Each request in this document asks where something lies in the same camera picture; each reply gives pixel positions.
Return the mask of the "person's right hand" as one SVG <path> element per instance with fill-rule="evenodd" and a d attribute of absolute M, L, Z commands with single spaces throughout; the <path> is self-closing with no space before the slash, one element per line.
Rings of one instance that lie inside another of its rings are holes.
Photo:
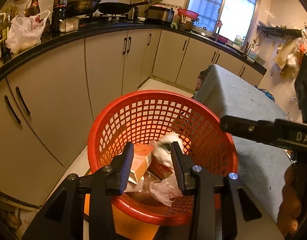
<path fill-rule="evenodd" d="M 291 164 L 284 175 L 285 185 L 282 188 L 282 202 L 277 216 L 277 227 L 284 237 L 294 234 L 298 229 L 298 217 L 303 204 L 298 196 L 298 189 L 307 187 L 307 165 L 296 162 Z"/>

